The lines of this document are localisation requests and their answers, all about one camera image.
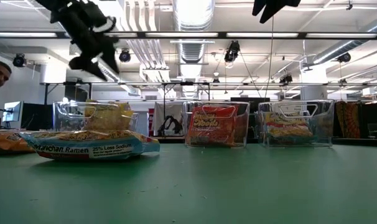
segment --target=green table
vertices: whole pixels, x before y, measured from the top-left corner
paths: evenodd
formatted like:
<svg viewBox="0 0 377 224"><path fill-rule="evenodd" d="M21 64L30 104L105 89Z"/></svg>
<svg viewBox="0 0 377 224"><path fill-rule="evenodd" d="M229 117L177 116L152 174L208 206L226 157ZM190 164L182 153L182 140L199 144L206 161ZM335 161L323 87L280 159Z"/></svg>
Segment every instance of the green table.
<svg viewBox="0 0 377 224"><path fill-rule="evenodd" d="M377 147L0 157L0 223L377 223Z"/></svg>

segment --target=ramen noodle package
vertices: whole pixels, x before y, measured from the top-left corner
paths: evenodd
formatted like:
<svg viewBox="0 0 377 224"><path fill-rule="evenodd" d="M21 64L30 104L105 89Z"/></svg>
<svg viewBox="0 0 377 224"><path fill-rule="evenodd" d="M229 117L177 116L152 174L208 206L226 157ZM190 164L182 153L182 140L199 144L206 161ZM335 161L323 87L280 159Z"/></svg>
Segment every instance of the ramen noodle package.
<svg viewBox="0 0 377 224"><path fill-rule="evenodd" d="M0 130L0 154L34 152L18 133Z"/></svg>
<svg viewBox="0 0 377 224"><path fill-rule="evenodd" d="M134 111L128 103L109 102L109 104L92 104L85 108L88 118L84 130L128 130Z"/></svg>
<svg viewBox="0 0 377 224"><path fill-rule="evenodd" d="M21 133L38 155L49 159L119 160L159 152L158 140L132 131Z"/></svg>
<svg viewBox="0 0 377 224"><path fill-rule="evenodd" d="M234 146L236 106L197 106L186 135L191 146Z"/></svg>
<svg viewBox="0 0 377 224"><path fill-rule="evenodd" d="M312 137L313 134L309 129L304 118L295 118L300 116L299 113L286 114L265 113L266 127L268 133L274 138L283 137Z"/></svg>

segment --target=clear plastic bin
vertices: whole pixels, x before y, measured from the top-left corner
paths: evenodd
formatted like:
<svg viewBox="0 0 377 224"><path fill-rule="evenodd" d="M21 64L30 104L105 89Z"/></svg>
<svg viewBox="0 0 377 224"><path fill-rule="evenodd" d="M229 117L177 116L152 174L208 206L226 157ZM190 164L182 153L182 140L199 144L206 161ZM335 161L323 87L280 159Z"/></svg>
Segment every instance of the clear plastic bin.
<svg viewBox="0 0 377 224"><path fill-rule="evenodd" d="M64 103L53 104L55 131L136 131L137 114L122 103Z"/></svg>
<svg viewBox="0 0 377 224"><path fill-rule="evenodd" d="M333 100L259 104L265 146L332 146Z"/></svg>
<svg viewBox="0 0 377 224"><path fill-rule="evenodd" d="M183 112L186 146L245 147L249 103L188 101Z"/></svg>

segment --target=ceiling duct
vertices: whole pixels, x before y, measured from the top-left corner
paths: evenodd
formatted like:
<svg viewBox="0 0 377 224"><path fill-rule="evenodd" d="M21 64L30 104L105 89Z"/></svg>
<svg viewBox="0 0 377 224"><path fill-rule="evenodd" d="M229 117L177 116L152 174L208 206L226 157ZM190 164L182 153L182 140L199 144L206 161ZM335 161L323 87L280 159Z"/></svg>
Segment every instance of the ceiling duct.
<svg viewBox="0 0 377 224"><path fill-rule="evenodd" d="M359 32L377 32L377 20L364 26ZM354 48L367 43L369 40L343 40L332 47L317 54L313 58L314 64L321 64L335 59Z"/></svg>
<svg viewBox="0 0 377 224"><path fill-rule="evenodd" d="M173 8L176 31L205 31L212 23L215 0L173 0ZM180 72L184 79L200 76L202 66L192 64L202 63L204 52L205 44L179 44Z"/></svg>

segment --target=ceiling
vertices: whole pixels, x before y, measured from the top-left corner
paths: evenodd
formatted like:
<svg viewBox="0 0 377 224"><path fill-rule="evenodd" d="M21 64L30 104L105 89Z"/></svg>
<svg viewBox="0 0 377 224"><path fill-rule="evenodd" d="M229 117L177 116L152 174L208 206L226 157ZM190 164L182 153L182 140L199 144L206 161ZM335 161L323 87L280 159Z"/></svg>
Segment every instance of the ceiling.
<svg viewBox="0 0 377 224"><path fill-rule="evenodd" d="M252 1L244 0L216 0L216 8L210 30L213 31L272 31L272 19L265 24L259 23L259 16L251 15ZM11 1L23 7L40 7L34 1ZM363 26L377 19L377 9L352 9L352 10L326 10L316 11L325 6L329 0L302 0L297 8L285 8L274 17L274 32L357 32ZM377 7L377 0L353 0L356 7ZM156 5L161 9L156 9L156 24L161 31L174 29L173 15L168 7L171 0L158 0ZM328 5L327 9L336 7L347 7L348 0L335 0ZM31 30L31 31L61 31L58 24L50 24L47 20L50 13L44 9L26 9L10 4L0 4L0 30ZM221 82L248 82L248 71L253 77L258 77L257 82L266 82L269 74L275 74L283 66L290 63L300 55L317 54L333 44L337 40L240 40L241 55L234 62L231 69L225 69L224 62L219 63L214 56L223 55L231 40L216 40L214 44L208 44L205 54L205 62L208 65L202 68L202 80L211 81L213 73L220 73ZM46 47L65 58L70 58L70 44L67 40L0 40L2 46L41 46ZM118 43L119 47L126 47L124 40ZM161 40L162 51L167 65L170 68L170 77L175 78L179 73L177 63L176 45L169 40ZM377 40L369 41L366 44L352 50L352 62L349 66L339 69L337 62L330 62L327 69L329 80L336 80L341 76L359 72L377 65L377 54L354 62L377 50ZM132 59L129 63L120 63L121 77L132 82L141 82L139 78L139 62ZM299 69L292 71L294 80L299 80ZM84 81L98 81L93 75L80 71L69 70L68 77L83 78ZM365 82L377 77L377 73L359 78L356 82ZM102 90L114 90L110 86L101 87Z"/></svg>

